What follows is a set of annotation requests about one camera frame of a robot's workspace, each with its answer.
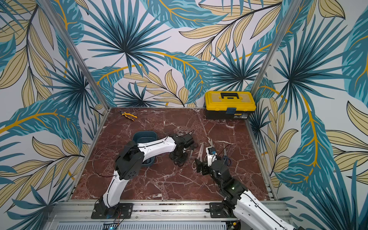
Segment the black handled scissors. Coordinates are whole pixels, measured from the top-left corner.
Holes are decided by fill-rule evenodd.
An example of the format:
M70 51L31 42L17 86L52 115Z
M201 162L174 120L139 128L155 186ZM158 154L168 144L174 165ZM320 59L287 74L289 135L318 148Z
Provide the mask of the black handled scissors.
M189 156L188 156L188 160L190 160L190 158L192 157L192 155L193 155L193 152L194 152L194 150L192 149L192 150L190 151L190 154L189 154Z

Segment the blue handled scissors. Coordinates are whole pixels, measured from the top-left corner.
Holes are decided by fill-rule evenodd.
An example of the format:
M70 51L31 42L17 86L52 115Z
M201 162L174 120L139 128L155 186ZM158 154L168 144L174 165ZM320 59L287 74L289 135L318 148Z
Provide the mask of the blue handled scissors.
M223 156L224 163L227 166L231 166L232 161L231 161L231 159L229 158L229 156L227 154L226 147L224 148L223 153L224 153L224 156Z

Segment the beige handled scissors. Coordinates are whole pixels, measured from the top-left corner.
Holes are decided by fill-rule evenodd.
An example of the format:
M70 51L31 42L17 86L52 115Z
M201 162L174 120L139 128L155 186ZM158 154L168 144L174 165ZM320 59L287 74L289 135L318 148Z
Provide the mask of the beige handled scissors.
M194 162L192 163L192 169L196 170L197 172L201 172L201 167L203 164L203 161L202 161L203 148L204 148L204 144L201 143L199 151L198 151L198 155L195 158Z

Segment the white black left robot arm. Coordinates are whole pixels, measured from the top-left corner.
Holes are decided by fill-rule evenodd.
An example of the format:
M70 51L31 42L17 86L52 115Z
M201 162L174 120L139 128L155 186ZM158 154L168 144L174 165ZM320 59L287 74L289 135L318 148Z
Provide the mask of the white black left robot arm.
M177 166L185 164L188 153L194 144L191 134L183 136L171 134L163 139L147 143L128 142L115 161L114 175L102 201L107 208L116 206L129 180L138 175L147 159L169 153L169 158Z

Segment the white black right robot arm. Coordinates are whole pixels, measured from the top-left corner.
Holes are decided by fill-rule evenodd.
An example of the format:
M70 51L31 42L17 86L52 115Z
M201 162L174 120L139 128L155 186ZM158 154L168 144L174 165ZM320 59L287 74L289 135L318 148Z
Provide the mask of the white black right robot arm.
M224 197L222 205L237 219L253 230L294 230L295 227L277 216L239 180L235 179L224 160L210 165L195 160L196 172L210 175Z

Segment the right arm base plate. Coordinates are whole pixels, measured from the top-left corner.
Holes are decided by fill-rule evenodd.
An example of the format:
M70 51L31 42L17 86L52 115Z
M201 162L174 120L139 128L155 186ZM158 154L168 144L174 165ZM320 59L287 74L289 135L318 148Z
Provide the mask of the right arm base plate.
M209 203L209 208L206 212L208 212L213 219L233 217L232 211L222 202Z

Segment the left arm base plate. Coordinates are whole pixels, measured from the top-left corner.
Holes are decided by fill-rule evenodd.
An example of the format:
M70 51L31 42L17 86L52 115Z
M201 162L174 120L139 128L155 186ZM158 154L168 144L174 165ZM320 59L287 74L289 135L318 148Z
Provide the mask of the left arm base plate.
M108 208L103 201L94 205L91 219L130 219L133 203L118 203Z

